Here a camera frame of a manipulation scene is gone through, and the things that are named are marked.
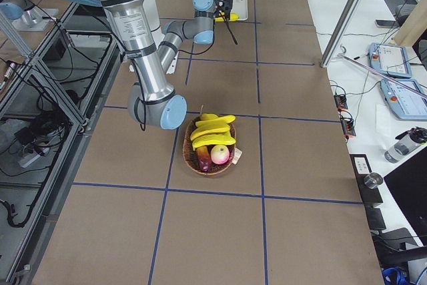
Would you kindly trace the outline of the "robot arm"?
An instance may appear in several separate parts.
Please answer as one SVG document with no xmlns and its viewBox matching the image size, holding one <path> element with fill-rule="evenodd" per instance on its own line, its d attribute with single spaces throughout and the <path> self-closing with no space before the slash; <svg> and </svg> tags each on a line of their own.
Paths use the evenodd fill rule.
<svg viewBox="0 0 427 285">
<path fill-rule="evenodd" d="M 140 125 L 176 129 L 184 121 L 187 102 L 165 78 L 159 50 L 143 8 L 144 0 L 70 0 L 102 7 L 111 30 L 131 61 L 137 83 L 128 98 L 127 110 Z"/>
<path fill-rule="evenodd" d="M 194 18 L 172 21 L 165 26 L 165 35 L 157 52 L 165 72 L 176 58 L 179 48 L 186 40 L 198 45 L 214 42 L 214 21 L 219 15 L 224 21 L 230 19 L 233 0 L 192 0 Z"/>
</svg>

